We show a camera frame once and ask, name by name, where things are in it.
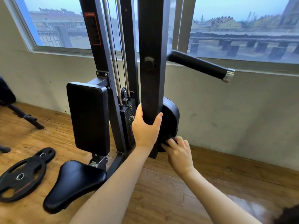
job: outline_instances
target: hair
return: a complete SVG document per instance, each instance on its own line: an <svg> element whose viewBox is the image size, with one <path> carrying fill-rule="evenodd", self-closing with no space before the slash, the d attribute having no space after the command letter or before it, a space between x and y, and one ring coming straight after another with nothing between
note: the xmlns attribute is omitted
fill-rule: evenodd
<svg viewBox="0 0 299 224"><path fill-rule="evenodd" d="M299 204L292 208L284 208L282 214L274 220L273 224L298 224Z"/></svg>

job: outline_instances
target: sky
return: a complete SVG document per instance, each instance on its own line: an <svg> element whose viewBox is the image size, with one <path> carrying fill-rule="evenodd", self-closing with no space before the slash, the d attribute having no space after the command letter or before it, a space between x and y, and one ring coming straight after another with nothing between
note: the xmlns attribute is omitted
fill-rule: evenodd
<svg viewBox="0 0 299 224"><path fill-rule="evenodd" d="M67 9L77 14L81 12L79 0L24 0L29 11L40 8ZM110 15L116 18L115 0L108 0ZM194 19L203 14L205 20L215 17L230 16L236 21L246 20L249 12L255 12L258 18L263 15L282 14L289 0L196 0ZM134 0L135 18L137 18L137 0Z"/></svg>

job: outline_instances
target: hand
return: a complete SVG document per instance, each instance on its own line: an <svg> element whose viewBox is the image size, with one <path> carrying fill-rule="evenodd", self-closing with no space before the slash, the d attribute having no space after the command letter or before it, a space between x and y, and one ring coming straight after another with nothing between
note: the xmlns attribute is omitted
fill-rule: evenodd
<svg viewBox="0 0 299 224"><path fill-rule="evenodd" d="M182 137L175 137L177 143L173 139L169 139L167 143L170 145L162 144L162 147L168 153L168 162L174 171L181 177L194 170L190 146L187 140Z"/></svg>
<svg viewBox="0 0 299 224"><path fill-rule="evenodd" d="M145 146L148 147L149 149L152 149L158 138L163 113L160 112L157 115L153 125L146 124L143 121L142 116L143 116L143 112L140 104L138 105L135 114L135 119L132 123L132 130L133 130L136 146Z"/></svg>

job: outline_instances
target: back pad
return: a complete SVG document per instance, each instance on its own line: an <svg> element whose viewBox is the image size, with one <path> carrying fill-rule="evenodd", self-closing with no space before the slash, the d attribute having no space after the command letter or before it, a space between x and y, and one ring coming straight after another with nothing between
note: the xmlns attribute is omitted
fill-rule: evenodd
<svg viewBox="0 0 299 224"><path fill-rule="evenodd" d="M158 152L165 152L161 144L165 144L165 140L176 136L178 132L178 122L180 120L178 107L166 97L163 98L162 112L163 117L157 142Z"/></svg>
<svg viewBox="0 0 299 224"><path fill-rule="evenodd" d="M72 82L66 90L77 148L106 156L110 151L107 88Z"/></svg>

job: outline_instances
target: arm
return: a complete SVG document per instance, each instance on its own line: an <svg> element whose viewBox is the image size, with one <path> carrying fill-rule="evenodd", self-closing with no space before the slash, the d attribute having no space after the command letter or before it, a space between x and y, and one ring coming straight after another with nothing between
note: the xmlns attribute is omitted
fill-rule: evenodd
<svg viewBox="0 0 299 224"><path fill-rule="evenodd" d="M134 151L115 173L89 198L72 218L70 224L121 223L136 182L159 134L162 113L153 125L147 125L138 106L132 124L136 142Z"/></svg>
<svg viewBox="0 0 299 224"><path fill-rule="evenodd" d="M176 140L177 143L173 139L168 140L170 147L162 145L168 153L170 165L204 206L213 223L260 224L194 168L188 141L182 137L176 137Z"/></svg>

